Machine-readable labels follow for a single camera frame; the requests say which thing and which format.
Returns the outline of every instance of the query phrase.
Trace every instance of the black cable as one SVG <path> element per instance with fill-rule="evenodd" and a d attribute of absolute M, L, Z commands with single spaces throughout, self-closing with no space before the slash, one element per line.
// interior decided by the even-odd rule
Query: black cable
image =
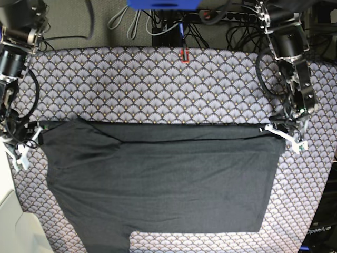
<path fill-rule="evenodd" d="M 232 0 L 227 0 L 226 4 L 219 6 L 217 9 L 209 12 L 205 16 L 200 16 L 202 23 L 204 23 L 205 25 L 215 25 L 216 23 L 218 23 L 220 20 L 224 18 L 231 4 L 232 4 Z M 211 17 L 212 15 L 216 15 L 216 16 L 208 20 L 206 19 L 206 17 Z"/>
<path fill-rule="evenodd" d="M 147 13 L 146 11 L 143 11 L 143 10 L 142 10 L 142 12 L 145 13 L 147 16 L 150 17 L 150 19 L 152 20 L 152 26 L 155 26 L 155 27 L 157 28 L 157 24 L 159 24 L 159 23 L 157 23 L 157 21 L 154 19 L 154 17 L 151 16 L 151 15 L 150 15 L 149 13 Z"/>
<path fill-rule="evenodd" d="M 38 99 L 40 97 L 40 85 L 38 83 L 38 80 L 35 76 L 35 74 L 33 73 L 32 70 L 28 70 L 27 74 L 33 79 L 33 82 L 35 83 L 35 101 L 33 103 L 32 108 L 30 109 L 30 111 L 27 113 L 26 116 L 19 118 L 19 121 L 22 121 L 23 123 L 27 123 L 29 122 L 30 117 L 33 115 L 34 111 L 37 108 L 37 104 L 38 104 Z"/>
<path fill-rule="evenodd" d="M 17 137 L 15 137 L 15 136 L 12 134 L 12 132 L 9 130 L 9 127 L 8 127 L 8 120 L 7 120 L 7 119 L 5 119 L 5 129 L 6 129 L 7 133 L 9 133 L 9 135 L 11 136 L 11 138 L 12 138 L 13 140 L 15 140 L 16 142 L 18 142 L 18 143 L 20 143 L 20 144 L 22 144 L 22 145 L 24 145 L 24 146 L 27 146 L 27 147 L 29 147 L 29 148 L 31 148 L 31 149 L 37 149 L 38 144 L 37 144 L 35 141 L 29 140 L 29 141 L 35 142 L 35 144 L 37 145 L 37 146 L 32 146 L 32 145 L 28 145 L 27 143 L 24 143 L 23 141 L 20 141 Z"/>
<path fill-rule="evenodd" d="M 259 32 L 251 33 L 249 36 L 246 36 L 241 42 L 237 44 L 237 47 L 235 48 L 235 50 L 243 51 L 243 48 L 246 44 L 248 44 L 250 41 L 254 40 L 255 38 L 261 37 L 261 36 L 264 36 L 264 35 L 262 35 Z"/>
<path fill-rule="evenodd" d="M 86 6 L 87 6 L 89 16 L 90 16 L 90 32 L 89 32 L 88 36 L 75 35 L 75 36 L 52 37 L 52 38 L 46 38 L 46 39 L 42 40 L 41 42 L 63 40 L 63 39 L 66 39 L 66 38 L 83 38 L 85 40 L 90 40 L 94 35 L 95 14 L 94 14 L 94 9 L 93 9 L 93 5 L 91 3 L 91 0 L 84 0 L 84 1 L 85 1 Z"/>
<path fill-rule="evenodd" d="M 299 141 L 302 141 L 302 140 L 303 140 L 303 137 L 302 137 L 301 131 L 300 131 L 297 127 L 295 127 L 294 125 L 291 126 L 291 128 L 293 128 L 293 129 L 296 130 L 296 132 L 299 134 Z"/>
<path fill-rule="evenodd" d="M 200 34 L 200 32 L 199 32 L 198 28 L 195 26 L 195 24 L 192 24 L 192 25 L 189 24 L 189 29 L 192 32 L 192 34 L 195 36 L 195 38 L 199 38 L 206 48 L 210 48 L 208 42 L 202 37 L 202 35 Z"/>
<path fill-rule="evenodd" d="M 320 46 L 320 45 L 323 45 L 323 44 L 325 44 L 326 42 L 329 42 L 329 40 L 330 40 L 330 38 L 331 38 L 331 36 L 329 36 L 329 35 L 317 34 L 317 35 L 315 35 L 315 36 L 313 36 L 313 37 L 309 37 L 308 40 L 313 40 L 313 39 L 315 39 L 316 37 L 323 37 L 323 38 L 325 38 L 325 40 L 323 40 L 322 42 L 316 43 L 316 44 L 309 44 L 309 46 L 314 47 L 314 46 Z"/>
<path fill-rule="evenodd" d="M 232 39 L 234 37 L 234 34 L 240 29 L 240 28 L 246 28 L 244 34 L 241 36 L 241 38 L 238 40 L 237 44 L 236 44 L 236 47 L 233 47 L 232 46 Z M 249 28 L 254 28 L 254 29 L 257 29 L 258 32 L 254 32 L 254 33 L 250 33 L 249 32 Z M 259 35 L 262 35 L 262 32 L 255 26 L 252 26 L 252 25 L 249 25 L 249 24 L 245 24 L 245 25 L 237 25 L 237 26 L 233 26 L 231 28 L 229 28 L 227 30 L 227 33 L 226 33 L 226 40 L 227 40 L 227 49 L 228 50 L 243 50 L 243 46 L 246 45 L 246 43 L 248 43 L 250 40 L 251 40 L 251 35 L 253 34 L 256 34 L 256 33 L 259 33 Z"/>
<path fill-rule="evenodd" d="M 190 25 L 188 25 L 188 28 L 189 28 L 189 32 L 187 33 L 187 35 L 185 36 L 185 38 L 187 38 L 189 35 L 192 35 L 194 37 L 195 41 L 197 42 L 198 46 L 201 48 L 201 45 L 200 45 L 199 41 L 196 38 L 197 35 L 195 35 L 193 33 Z"/>
<path fill-rule="evenodd" d="M 254 49 L 253 49 L 253 52 L 255 52 L 256 49 L 259 49 L 259 51 L 260 51 L 260 50 L 261 50 L 261 43 L 262 43 L 262 40 L 263 40 L 263 38 L 264 38 L 265 35 L 264 35 L 264 34 L 261 34 L 261 36 L 260 36 L 260 38 L 257 40 L 257 42 L 255 42 L 255 41 L 254 41 L 255 38 L 252 38 L 252 35 L 251 35 L 249 29 L 248 29 L 247 33 L 248 33 L 247 37 L 249 37 L 249 38 L 251 39 L 251 41 L 254 43 L 254 45 L 255 45 L 255 47 L 254 47 Z"/>
<path fill-rule="evenodd" d="M 44 41 L 44 43 L 47 47 L 49 46 L 52 50 L 55 50 L 55 48 L 53 48 L 53 46 L 51 46 L 48 41 Z"/>
<path fill-rule="evenodd" d="M 329 41 L 328 45 L 326 46 L 326 48 L 324 49 L 324 51 L 321 53 L 321 57 L 324 57 L 324 55 L 328 51 L 331 43 L 332 43 L 332 37 L 330 38 L 330 41 Z"/>
<path fill-rule="evenodd" d="M 27 143 L 25 143 L 25 141 L 26 141 L 26 142 L 30 141 L 30 142 L 32 142 L 35 146 L 27 146 Z M 33 147 L 33 149 L 37 149 L 37 148 L 39 147 L 39 144 L 38 144 L 36 141 L 30 140 L 30 139 L 24 139 L 22 142 L 18 143 L 18 144 L 15 146 L 15 149 L 18 149 L 18 146 L 19 146 L 20 144 L 26 145 L 26 146 L 29 147 L 29 148 Z"/>
<path fill-rule="evenodd" d="M 262 86 L 262 89 L 267 93 L 268 96 L 272 97 L 272 98 L 278 98 L 278 99 L 282 99 L 285 97 L 286 93 L 282 93 L 282 94 L 276 94 L 276 93 L 273 93 L 272 91 L 270 91 L 267 86 L 265 85 L 263 79 L 262 79 L 262 73 L 261 73 L 261 70 L 260 70 L 260 61 L 262 59 L 262 57 L 268 53 L 270 51 L 270 48 L 265 48 L 264 50 L 262 50 L 258 56 L 257 56 L 257 59 L 256 59 L 256 62 L 255 62 L 255 68 L 256 68 L 256 75 L 257 75 L 257 78 L 259 79 L 259 82 Z"/>
<path fill-rule="evenodd" d="M 42 47 L 41 47 L 41 43 L 43 43 L 43 44 L 44 44 L 44 46 L 45 46 L 46 48 L 42 49 Z M 38 48 L 38 49 L 39 49 L 40 51 L 46 51 L 46 50 L 48 49 L 48 46 L 47 46 L 47 44 L 46 44 L 46 43 L 44 43 L 44 42 L 41 42 L 41 43 L 40 43 L 40 45 L 39 45 L 39 48 Z"/>
<path fill-rule="evenodd" d="M 232 3 L 232 5 L 244 7 L 244 8 L 250 9 L 252 12 L 256 13 L 256 9 L 252 6 L 248 6 L 248 5 L 245 5 L 245 4 L 238 4 L 238 3 Z"/>

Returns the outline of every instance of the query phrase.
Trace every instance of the white cable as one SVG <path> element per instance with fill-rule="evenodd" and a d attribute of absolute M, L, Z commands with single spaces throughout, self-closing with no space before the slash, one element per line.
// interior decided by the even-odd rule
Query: white cable
<path fill-rule="evenodd" d="M 145 25 L 145 28 L 146 28 L 147 33 L 150 34 L 151 36 L 160 36 L 160 35 L 163 35 L 163 34 L 169 32 L 169 31 L 175 29 L 175 28 L 179 25 L 179 22 L 182 21 L 182 19 L 179 20 L 176 24 L 174 24 L 174 25 L 173 25 L 172 27 L 170 27 L 169 29 L 167 29 L 167 30 L 165 30 L 165 31 L 163 31 L 163 32 L 160 32 L 160 33 L 150 33 L 150 31 L 148 30 L 148 22 L 149 22 L 149 21 L 150 21 L 150 17 L 148 17 L 148 19 L 147 19 L 147 21 L 146 21 L 146 25 Z"/>
<path fill-rule="evenodd" d="M 110 29 L 110 30 L 114 30 L 116 29 L 120 24 L 121 24 L 121 21 L 122 19 L 124 18 L 124 15 L 126 13 L 126 11 L 128 10 L 128 6 L 124 6 L 120 12 L 118 12 L 115 16 L 113 16 L 109 22 L 107 22 L 107 28 Z M 118 23 L 114 26 L 114 27 L 111 27 L 111 25 L 116 21 L 116 19 L 120 16 L 120 20 L 118 21 Z"/>
<path fill-rule="evenodd" d="M 130 27 L 127 30 L 126 37 L 129 40 L 134 40 L 137 36 L 137 30 L 138 30 L 138 24 L 139 24 L 139 19 L 141 17 L 142 12 L 137 11 L 134 19 L 132 20 L 132 23 Z"/>

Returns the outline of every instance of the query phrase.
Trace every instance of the folded cloth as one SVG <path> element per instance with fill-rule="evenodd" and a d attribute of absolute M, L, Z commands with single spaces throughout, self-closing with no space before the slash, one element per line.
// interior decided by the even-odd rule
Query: folded cloth
<path fill-rule="evenodd" d="M 133 231 L 256 232 L 285 142 L 258 126 L 57 124 L 47 182 L 89 253 Z"/>

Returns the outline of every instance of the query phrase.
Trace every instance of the power strip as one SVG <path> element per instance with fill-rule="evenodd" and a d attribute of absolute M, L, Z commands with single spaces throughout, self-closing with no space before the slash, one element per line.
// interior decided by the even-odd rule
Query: power strip
<path fill-rule="evenodd" d="M 208 10 L 201 10 L 199 11 L 199 15 L 205 15 L 205 13 L 208 12 Z M 256 14 L 243 12 L 227 12 L 222 21 L 239 23 L 249 22 L 250 24 L 259 24 L 259 19 Z"/>

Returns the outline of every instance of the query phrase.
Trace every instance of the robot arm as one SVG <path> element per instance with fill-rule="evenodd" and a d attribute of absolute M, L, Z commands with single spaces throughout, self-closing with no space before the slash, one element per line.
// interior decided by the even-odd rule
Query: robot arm
<path fill-rule="evenodd" d="M 4 0 L 0 3 L 0 139 L 12 156 L 17 156 L 18 144 L 29 137 L 25 125 L 38 103 L 38 82 L 25 63 L 37 52 L 48 28 L 46 13 L 47 6 L 42 0 Z M 31 75 L 35 82 L 36 98 L 28 115 L 20 118 L 11 105 L 19 90 L 18 80 L 25 74 Z"/>
<path fill-rule="evenodd" d="M 298 142 L 301 142 L 309 117 L 317 110 L 317 101 L 310 82 L 308 63 L 304 58 L 309 44 L 301 25 L 300 14 L 279 8 L 270 1 L 259 2 L 256 10 L 261 20 L 261 29 L 270 42 L 270 48 L 263 50 L 256 60 L 259 81 L 265 91 L 270 92 L 261 77 L 260 60 L 263 54 L 271 51 L 278 62 L 286 87 L 286 92 L 281 97 L 284 100 L 283 110 L 270 117 L 270 121 L 277 129 L 290 135 L 297 131 Z"/>

